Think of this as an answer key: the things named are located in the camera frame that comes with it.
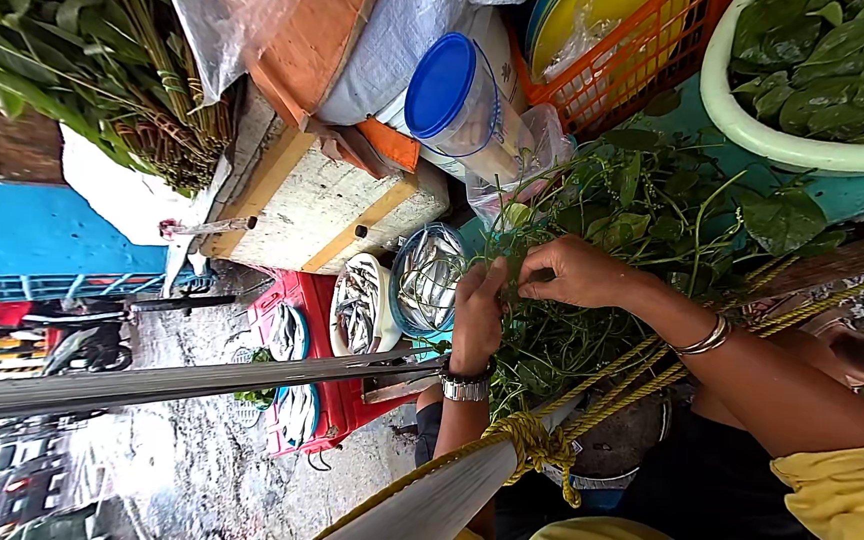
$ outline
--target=orange plastic crate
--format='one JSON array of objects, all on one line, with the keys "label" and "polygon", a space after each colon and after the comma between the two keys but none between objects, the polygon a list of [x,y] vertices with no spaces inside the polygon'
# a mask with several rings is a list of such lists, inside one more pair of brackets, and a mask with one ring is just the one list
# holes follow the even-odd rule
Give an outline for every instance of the orange plastic crate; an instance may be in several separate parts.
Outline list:
[{"label": "orange plastic crate", "polygon": [[555,80],[534,83],[514,32],[512,58],[532,105],[551,103],[567,134],[612,129],[702,67],[730,0],[648,0]]}]

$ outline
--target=road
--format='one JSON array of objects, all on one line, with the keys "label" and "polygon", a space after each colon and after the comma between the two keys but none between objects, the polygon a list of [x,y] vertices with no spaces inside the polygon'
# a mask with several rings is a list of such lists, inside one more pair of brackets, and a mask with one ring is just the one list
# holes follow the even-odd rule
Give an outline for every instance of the road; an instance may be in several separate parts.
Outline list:
[{"label": "road", "polygon": [[[189,317],[141,313],[131,369],[228,363],[251,343],[245,310],[268,289],[267,276],[221,261],[215,268],[221,279],[212,294],[248,292]],[[270,457],[264,419],[246,428],[234,409],[230,396],[215,396],[128,406],[89,421],[68,442],[73,499],[117,497],[122,508],[113,514],[128,520],[118,530],[135,529],[136,540],[311,538],[413,468],[414,442],[392,430],[415,423],[413,405],[324,452],[329,472],[304,454]]]}]

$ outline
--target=red plastic crate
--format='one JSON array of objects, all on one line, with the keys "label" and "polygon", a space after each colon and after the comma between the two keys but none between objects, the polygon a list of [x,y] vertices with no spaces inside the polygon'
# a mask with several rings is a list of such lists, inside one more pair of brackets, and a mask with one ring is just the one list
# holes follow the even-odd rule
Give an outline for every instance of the red plastic crate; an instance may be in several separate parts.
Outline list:
[{"label": "red plastic crate", "polygon": [[[274,308],[282,302],[296,308],[309,328],[310,359],[332,357],[329,338],[329,313],[335,276],[319,276],[292,271],[277,271],[275,283],[248,308],[248,324],[264,345],[269,338]],[[338,446],[355,430],[413,398],[403,397],[367,404],[363,399],[362,379],[350,378],[316,384],[318,389],[318,426],[315,436],[299,448],[288,445],[282,434],[267,431],[268,449],[273,456],[302,450],[306,454]],[[266,411],[266,426],[279,423],[276,408]]]},{"label": "red plastic crate", "polygon": [[702,68],[730,0],[647,0],[551,82],[533,82],[514,31],[511,55],[529,103],[551,103],[567,134],[593,138]]}]

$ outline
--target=gold bangle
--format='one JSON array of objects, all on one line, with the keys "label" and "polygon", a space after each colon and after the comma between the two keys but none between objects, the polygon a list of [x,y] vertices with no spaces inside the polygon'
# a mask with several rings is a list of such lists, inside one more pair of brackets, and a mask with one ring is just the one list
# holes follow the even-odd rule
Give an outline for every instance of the gold bangle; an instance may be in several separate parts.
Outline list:
[{"label": "gold bangle", "polygon": [[671,345],[669,345],[669,347],[672,348],[672,351],[674,351],[676,355],[683,357],[688,355],[701,355],[702,353],[707,353],[719,345],[722,345],[726,342],[726,339],[732,332],[732,323],[730,323],[729,320],[721,314],[716,313],[715,317],[716,323],[712,333],[710,333],[708,337],[702,339],[702,341],[695,345],[689,345],[688,347],[672,347]]}]

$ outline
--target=blue lid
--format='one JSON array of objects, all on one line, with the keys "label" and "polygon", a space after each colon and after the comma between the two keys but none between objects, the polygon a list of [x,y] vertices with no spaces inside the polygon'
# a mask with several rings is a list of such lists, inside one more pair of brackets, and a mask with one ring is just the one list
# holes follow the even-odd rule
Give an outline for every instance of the blue lid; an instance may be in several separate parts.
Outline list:
[{"label": "blue lid", "polygon": [[475,45],[450,31],[425,52],[405,93],[405,125],[418,139],[431,139],[455,119],[475,76]]}]

